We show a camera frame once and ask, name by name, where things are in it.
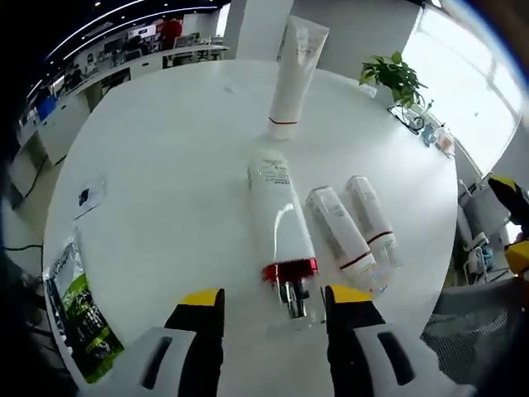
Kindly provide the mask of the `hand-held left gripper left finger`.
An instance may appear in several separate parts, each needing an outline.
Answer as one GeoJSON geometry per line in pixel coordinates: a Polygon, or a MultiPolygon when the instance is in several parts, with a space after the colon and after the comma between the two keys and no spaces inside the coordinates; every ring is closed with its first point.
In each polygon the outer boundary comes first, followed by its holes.
{"type": "Polygon", "coordinates": [[[225,290],[205,289],[177,304],[114,361],[98,396],[215,396],[223,363],[225,290]]]}

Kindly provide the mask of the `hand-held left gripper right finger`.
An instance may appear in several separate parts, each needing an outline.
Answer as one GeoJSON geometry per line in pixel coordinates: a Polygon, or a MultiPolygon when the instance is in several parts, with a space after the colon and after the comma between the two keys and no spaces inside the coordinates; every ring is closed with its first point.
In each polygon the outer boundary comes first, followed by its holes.
{"type": "Polygon", "coordinates": [[[472,396],[472,385],[445,375],[422,340],[387,323],[371,296],[324,287],[327,360],[336,396],[472,396]]]}

